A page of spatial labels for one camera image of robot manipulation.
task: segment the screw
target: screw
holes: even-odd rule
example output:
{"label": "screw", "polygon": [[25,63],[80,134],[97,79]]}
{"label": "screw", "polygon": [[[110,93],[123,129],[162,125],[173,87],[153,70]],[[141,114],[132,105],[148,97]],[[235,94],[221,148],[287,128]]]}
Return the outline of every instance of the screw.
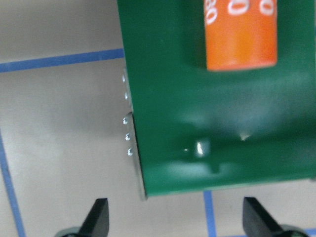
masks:
{"label": "screw", "polygon": [[127,119],[127,117],[124,117],[124,118],[123,118],[123,124],[125,124],[125,125],[128,124],[128,119]]}
{"label": "screw", "polygon": [[127,155],[129,157],[131,157],[133,155],[133,151],[132,151],[132,148],[130,147],[128,150],[127,150]]}
{"label": "screw", "polygon": [[129,134],[129,133],[127,133],[127,134],[125,135],[125,140],[126,140],[126,141],[129,141],[129,140],[130,140],[130,134]]}

